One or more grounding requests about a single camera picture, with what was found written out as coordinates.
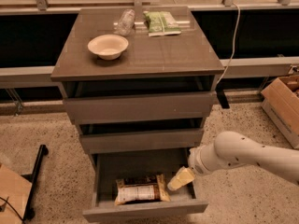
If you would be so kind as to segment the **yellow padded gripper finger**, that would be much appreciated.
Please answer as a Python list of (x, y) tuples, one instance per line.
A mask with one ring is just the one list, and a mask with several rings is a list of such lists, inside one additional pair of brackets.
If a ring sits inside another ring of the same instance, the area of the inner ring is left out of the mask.
[(190, 168), (181, 167), (178, 170), (178, 172), (175, 174), (175, 176), (167, 184), (167, 187), (171, 191), (175, 191), (193, 182), (194, 179), (195, 179), (195, 174)]

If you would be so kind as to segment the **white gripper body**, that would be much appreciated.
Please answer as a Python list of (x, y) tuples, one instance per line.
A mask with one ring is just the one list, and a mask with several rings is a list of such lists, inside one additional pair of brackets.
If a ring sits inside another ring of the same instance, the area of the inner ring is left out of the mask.
[(209, 175), (218, 169), (217, 160), (214, 146), (205, 145), (190, 149), (188, 164), (196, 175)]

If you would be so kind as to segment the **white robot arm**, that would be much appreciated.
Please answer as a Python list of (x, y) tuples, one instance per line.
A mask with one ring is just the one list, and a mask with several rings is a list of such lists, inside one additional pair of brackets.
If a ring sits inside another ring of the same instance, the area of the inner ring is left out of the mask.
[(258, 166), (295, 185), (299, 182), (298, 150), (262, 145), (240, 133), (222, 132), (213, 144), (191, 148), (188, 167), (180, 168), (167, 187), (175, 191), (193, 182), (197, 175), (246, 164)]

